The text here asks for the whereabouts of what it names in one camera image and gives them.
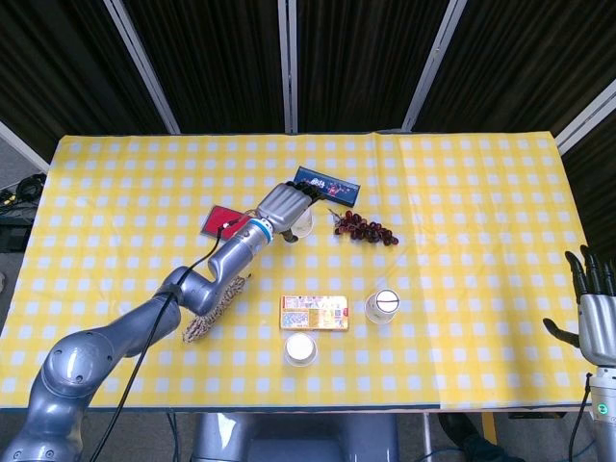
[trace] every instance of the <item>white cup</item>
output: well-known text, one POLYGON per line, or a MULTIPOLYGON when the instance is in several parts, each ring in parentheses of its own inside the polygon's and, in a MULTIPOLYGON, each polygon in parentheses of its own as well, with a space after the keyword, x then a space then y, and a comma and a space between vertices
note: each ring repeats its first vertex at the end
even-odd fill
POLYGON ((317 357, 317 343, 303 332, 297 332, 285 342, 285 359, 296 367, 308 366, 317 357))
POLYGON ((375 324, 390 322, 400 306, 400 298, 391 289, 385 289, 372 294, 366 300, 364 307, 366 317, 375 324))
POLYGON ((293 231, 293 234, 298 236, 300 239, 305 238, 312 233, 312 228, 314 225, 315 223, 312 220, 312 207, 308 207, 306 211, 297 219, 294 225, 291 226, 291 231, 293 231))

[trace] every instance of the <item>small box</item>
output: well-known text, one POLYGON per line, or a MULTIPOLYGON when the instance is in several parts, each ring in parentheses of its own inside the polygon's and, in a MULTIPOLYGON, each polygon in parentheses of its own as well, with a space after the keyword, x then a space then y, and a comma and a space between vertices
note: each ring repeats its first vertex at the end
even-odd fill
POLYGON ((300 181, 310 183, 319 188, 329 200, 346 205, 347 207, 355 205, 357 194, 359 194, 359 185, 353 185, 352 183, 348 183, 348 181, 339 180, 333 176, 324 175, 305 167, 297 169, 294 181, 296 183, 300 181))
POLYGON ((341 295, 282 295, 280 328, 348 330, 347 298, 341 295))

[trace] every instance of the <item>blue box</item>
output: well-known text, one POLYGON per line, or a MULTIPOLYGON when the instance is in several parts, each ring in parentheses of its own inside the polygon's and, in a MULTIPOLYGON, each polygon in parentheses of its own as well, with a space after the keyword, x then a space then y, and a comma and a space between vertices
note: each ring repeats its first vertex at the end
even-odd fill
POLYGON ((357 200, 359 194, 359 185, 353 185, 345 180, 339 180, 333 176, 324 175, 317 171, 310 170, 305 167, 297 169, 295 174, 296 183, 305 181, 316 186, 325 195, 325 197, 333 202, 352 207, 357 200))

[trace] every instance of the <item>red card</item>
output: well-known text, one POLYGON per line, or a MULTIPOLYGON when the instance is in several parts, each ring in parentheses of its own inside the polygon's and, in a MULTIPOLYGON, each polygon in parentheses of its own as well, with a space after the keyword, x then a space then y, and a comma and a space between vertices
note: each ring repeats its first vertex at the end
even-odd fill
MULTIPOLYGON (((201 229, 201 234, 207 234, 212 237, 216 237, 218 234, 218 228, 221 225, 223 225, 227 221, 230 221, 232 219, 237 219, 241 216, 242 216, 242 213, 240 212, 227 209, 226 207, 221 207, 219 205, 215 205, 214 207, 212 207, 212 210, 210 211, 210 215, 205 220, 203 229, 201 229)), ((234 224, 233 226, 229 226, 228 228, 223 229, 222 235, 220 236, 220 238, 225 241, 228 241, 249 220, 250 220, 250 217, 244 217, 238 223, 234 224)))

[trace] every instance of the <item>blue ring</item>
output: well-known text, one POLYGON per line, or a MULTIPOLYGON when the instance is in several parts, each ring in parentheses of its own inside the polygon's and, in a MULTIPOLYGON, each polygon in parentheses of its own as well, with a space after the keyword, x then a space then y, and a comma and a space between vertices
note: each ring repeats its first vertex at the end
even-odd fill
POLYGON ((263 231, 263 234, 265 234, 266 238, 268 238, 268 244, 269 244, 271 242, 271 234, 270 234, 270 231, 268 230, 268 228, 266 228, 263 225, 263 223, 261 221, 259 221, 258 219, 251 218, 250 222, 256 224, 257 226, 259 226, 261 228, 261 231, 263 231))

